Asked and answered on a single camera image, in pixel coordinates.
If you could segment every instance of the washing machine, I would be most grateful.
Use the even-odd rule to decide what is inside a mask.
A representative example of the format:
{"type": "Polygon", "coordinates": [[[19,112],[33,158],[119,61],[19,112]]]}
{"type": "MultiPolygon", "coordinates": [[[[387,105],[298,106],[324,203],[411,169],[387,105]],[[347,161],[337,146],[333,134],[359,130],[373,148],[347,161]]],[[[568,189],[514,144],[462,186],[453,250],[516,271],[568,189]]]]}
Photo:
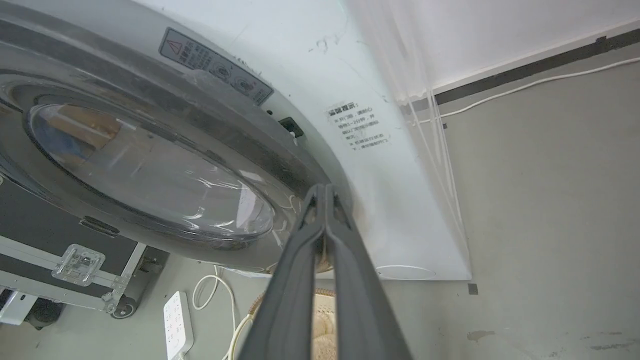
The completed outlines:
{"type": "Polygon", "coordinates": [[[0,1],[0,171],[95,231],[251,274],[335,183],[382,278],[469,279],[451,170],[378,65],[340,1],[0,1]]]}

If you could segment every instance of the warning label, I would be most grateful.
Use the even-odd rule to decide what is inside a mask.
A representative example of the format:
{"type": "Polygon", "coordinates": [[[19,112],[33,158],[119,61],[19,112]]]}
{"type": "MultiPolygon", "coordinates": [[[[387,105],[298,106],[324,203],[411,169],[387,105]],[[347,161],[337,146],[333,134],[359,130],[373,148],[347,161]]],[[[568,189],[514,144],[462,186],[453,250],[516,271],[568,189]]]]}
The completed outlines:
{"type": "Polygon", "coordinates": [[[381,130],[380,119],[371,107],[349,102],[332,106],[326,116],[354,151],[389,143],[389,136],[381,130]]]}
{"type": "Polygon", "coordinates": [[[172,28],[167,28],[160,55],[189,69],[205,70],[249,97],[257,106],[273,94],[273,89],[222,55],[172,28]]]}

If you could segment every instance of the door glass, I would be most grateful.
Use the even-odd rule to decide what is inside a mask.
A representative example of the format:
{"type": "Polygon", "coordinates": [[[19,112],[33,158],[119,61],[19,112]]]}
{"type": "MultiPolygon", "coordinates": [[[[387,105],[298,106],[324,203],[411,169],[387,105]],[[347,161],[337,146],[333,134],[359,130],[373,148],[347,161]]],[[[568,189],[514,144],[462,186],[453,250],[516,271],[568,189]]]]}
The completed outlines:
{"type": "Polygon", "coordinates": [[[54,160],[97,191],[194,233],[256,235],[273,208],[229,171],[136,123],[72,105],[29,115],[54,160]]]}

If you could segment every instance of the power plug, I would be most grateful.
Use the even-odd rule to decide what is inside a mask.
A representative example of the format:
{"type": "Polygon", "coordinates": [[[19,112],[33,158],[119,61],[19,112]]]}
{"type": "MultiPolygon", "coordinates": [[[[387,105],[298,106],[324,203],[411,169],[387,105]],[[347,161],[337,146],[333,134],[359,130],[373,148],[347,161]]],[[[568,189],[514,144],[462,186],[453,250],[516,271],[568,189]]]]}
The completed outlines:
{"type": "Polygon", "coordinates": [[[167,360],[179,360],[193,346],[193,329],[187,294],[176,291],[164,305],[164,339],[167,360]]]}

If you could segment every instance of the floor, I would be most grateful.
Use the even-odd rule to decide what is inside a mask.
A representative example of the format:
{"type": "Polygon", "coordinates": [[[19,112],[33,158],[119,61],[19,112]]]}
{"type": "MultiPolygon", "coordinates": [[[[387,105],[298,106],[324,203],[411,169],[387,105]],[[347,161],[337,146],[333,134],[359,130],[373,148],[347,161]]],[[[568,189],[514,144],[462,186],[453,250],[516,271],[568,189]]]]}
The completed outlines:
{"type": "MultiPolygon", "coordinates": [[[[640,44],[538,78],[640,56],[640,44]]],[[[473,283],[384,282],[418,359],[640,358],[640,63],[535,86],[446,118],[473,283]]],[[[38,332],[0,328],[2,359],[162,359],[162,307],[211,265],[173,256],[126,320],[68,308],[38,332]]],[[[267,280],[225,273],[243,312],[267,280]]],[[[331,288],[330,281],[319,286],[331,288]]],[[[189,359],[222,358],[228,295],[192,311],[189,359]]]]}

